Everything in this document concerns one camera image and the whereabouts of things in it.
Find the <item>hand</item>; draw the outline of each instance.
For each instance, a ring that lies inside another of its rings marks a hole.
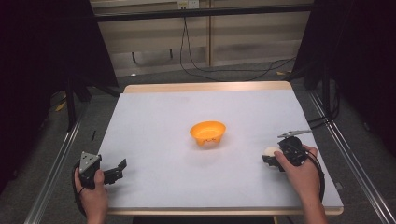
[[[78,168],[75,170],[76,190],[87,215],[87,223],[105,223],[108,198],[104,181],[105,174],[102,170],[97,170],[94,177],[95,189],[84,189],[78,177]]]
[[[303,147],[313,155],[318,155],[318,150],[316,148],[306,145],[303,145]],[[274,155],[286,171],[289,182],[297,191],[301,200],[308,196],[319,196],[320,185],[318,170],[311,160],[306,160],[301,166],[294,166],[286,159],[283,153],[277,151]]]
[[[313,158],[311,153],[318,155],[318,150],[314,147],[303,147],[309,151],[309,157]],[[305,223],[311,224],[324,224],[328,223],[323,205],[319,198],[320,182],[318,176],[318,170],[311,160],[306,160],[301,166],[293,166],[283,153],[276,151],[274,152],[277,161],[285,170],[289,182],[294,187],[304,209]]]

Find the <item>wrist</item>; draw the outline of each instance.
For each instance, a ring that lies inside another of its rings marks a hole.
[[[87,224],[105,224],[106,217],[97,216],[97,217],[87,217]]]
[[[300,196],[303,207],[321,207],[323,206],[318,195],[305,194]]]

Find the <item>bowl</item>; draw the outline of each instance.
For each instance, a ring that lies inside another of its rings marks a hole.
[[[197,123],[190,129],[190,134],[198,146],[202,146],[205,142],[219,143],[224,132],[225,125],[214,120]]]

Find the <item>white tabletop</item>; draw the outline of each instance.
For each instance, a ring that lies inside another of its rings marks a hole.
[[[191,90],[121,95],[99,150],[104,170],[124,158],[128,163],[124,178],[107,187],[110,213],[300,214],[285,173],[262,161],[263,151],[281,140],[278,135],[309,129],[293,90]],[[190,128],[205,120],[221,121],[227,130],[219,144],[198,147]],[[312,133],[298,137],[317,146]],[[318,158],[325,173],[325,210],[341,214],[343,204]]]

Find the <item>metal rail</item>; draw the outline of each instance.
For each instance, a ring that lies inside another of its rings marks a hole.
[[[320,101],[319,96],[315,92],[310,92],[310,97],[314,103],[317,111],[322,117],[325,117],[325,111],[323,109],[323,104]],[[367,199],[370,201],[372,207],[378,214],[381,222],[384,224],[394,224],[396,219],[394,215],[390,212],[390,209],[379,193],[378,189],[375,187],[369,176],[366,174],[364,169],[361,167],[358,159],[355,157],[351,147],[347,143],[347,140],[341,134],[337,125],[333,120],[326,120],[326,126],[334,139],[334,142],[340,149],[341,154],[344,156],[346,163],[351,169],[353,175],[356,177],[358,183],[361,185],[361,189],[366,194]]]
[[[340,7],[337,4],[298,4],[298,5],[277,5],[264,7],[212,7],[186,10],[165,10],[135,13],[103,13],[94,16],[47,18],[58,22],[103,22],[103,21],[141,21],[153,19],[171,19],[187,17],[207,17],[207,16],[231,16],[264,13],[286,13],[304,12],[314,10],[333,10]]]
[[[49,170],[49,175],[47,176],[47,180],[44,182],[43,187],[40,190],[40,193],[35,198],[35,203],[33,204],[30,212],[25,219],[25,224],[33,224],[40,223],[41,218],[47,208],[47,205],[50,201],[50,197],[52,195],[53,190],[55,189],[56,182],[58,181],[59,174],[64,167],[64,162],[67,158],[67,155],[70,151],[71,146],[76,138],[78,133],[78,129],[81,123],[81,119],[85,115],[85,112],[88,108],[88,103],[84,103],[81,109],[81,114],[79,115],[75,125],[72,130],[67,133],[64,143],[59,150],[58,156],[55,159],[51,169]]]

